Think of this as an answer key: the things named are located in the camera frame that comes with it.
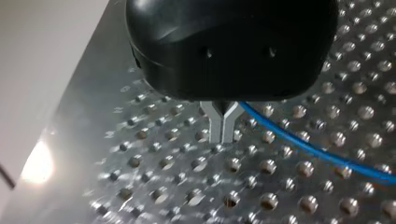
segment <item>aluminum plate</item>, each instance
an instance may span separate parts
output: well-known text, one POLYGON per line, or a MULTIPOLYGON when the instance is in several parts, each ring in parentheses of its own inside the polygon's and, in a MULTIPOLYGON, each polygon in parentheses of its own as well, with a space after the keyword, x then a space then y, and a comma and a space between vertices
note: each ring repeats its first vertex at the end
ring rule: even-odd
MULTIPOLYGON (((396 173, 396 2, 339 4, 337 36, 315 86, 254 107, 306 141, 396 173)), ((5 223, 396 221, 395 186, 304 154, 247 114, 233 144, 208 144, 199 103, 144 82, 123 8, 110 2, 40 138, 52 177, 22 179, 5 223)))

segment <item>black plastic cover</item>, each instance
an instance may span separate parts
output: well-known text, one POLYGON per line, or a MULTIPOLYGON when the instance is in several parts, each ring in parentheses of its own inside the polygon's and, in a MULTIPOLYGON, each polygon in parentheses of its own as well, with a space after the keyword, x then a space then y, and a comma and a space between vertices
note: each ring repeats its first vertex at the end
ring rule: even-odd
POLYGON ((335 34, 334 0, 128 0, 136 63, 185 100, 280 100, 316 80, 335 34))

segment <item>metal surface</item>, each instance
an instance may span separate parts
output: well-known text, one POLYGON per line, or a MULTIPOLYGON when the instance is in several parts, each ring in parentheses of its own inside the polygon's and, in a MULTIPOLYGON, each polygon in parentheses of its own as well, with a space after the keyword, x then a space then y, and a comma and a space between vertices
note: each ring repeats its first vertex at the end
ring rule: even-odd
MULTIPOLYGON (((394 7, 394 1, 340 2, 340 29, 316 85, 255 108, 305 140, 395 172, 394 7)), ((246 114, 236 123, 234 144, 209 144, 199 103, 163 97, 143 81, 122 10, 108 6, 41 137, 52 176, 41 184, 21 180, 2 223, 389 224, 396 218, 395 186, 312 158, 246 114)))

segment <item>blue tube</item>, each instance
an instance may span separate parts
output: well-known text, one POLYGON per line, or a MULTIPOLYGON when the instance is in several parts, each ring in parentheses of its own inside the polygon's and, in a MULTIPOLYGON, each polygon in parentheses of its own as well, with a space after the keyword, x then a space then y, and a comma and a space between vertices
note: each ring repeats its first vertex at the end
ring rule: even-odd
POLYGON ((313 146, 312 144, 303 141, 296 135, 289 133, 288 131, 279 127, 278 125, 273 123, 271 120, 265 118, 259 112, 257 112, 252 106, 250 106, 248 103, 240 101, 239 104, 245 109, 245 111, 251 117, 253 117, 255 120, 257 120, 261 125, 265 126, 268 130, 272 131, 276 135, 292 142, 297 147, 300 147, 301 149, 303 149, 303 150, 305 150, 305 151, 307 151, 307 152, 309 152, 323 160, 330 161, 332 163, 338 164, 343 167, 348 167, 353 171, 361 173, 362 175, 367 175, 367 176, 373 177, 375 179, 380 179, 380 180, 382 180, 381 183, 382 182, 385 182, 388 184, 396 183, 396 175, 390 175, 388 173, 376 170, 373 167, 366 166, 363 164, 358 164, 354 161, 347 160, 343 157, 337 156, 335 154, 332 154, 330 152, 327 152, 320 148, 317 148, 317 147, 313 146))

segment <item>white wall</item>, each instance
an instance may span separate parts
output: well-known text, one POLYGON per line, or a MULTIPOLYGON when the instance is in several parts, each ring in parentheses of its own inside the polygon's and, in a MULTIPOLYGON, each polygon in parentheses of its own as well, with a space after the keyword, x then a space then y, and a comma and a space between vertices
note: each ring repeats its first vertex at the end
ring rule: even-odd
MULTIPOLYGON (((0 164, 15 181, 107 1, 0 1, 0 164)), ((9 196, 1 181, 0 215, 9 196)))

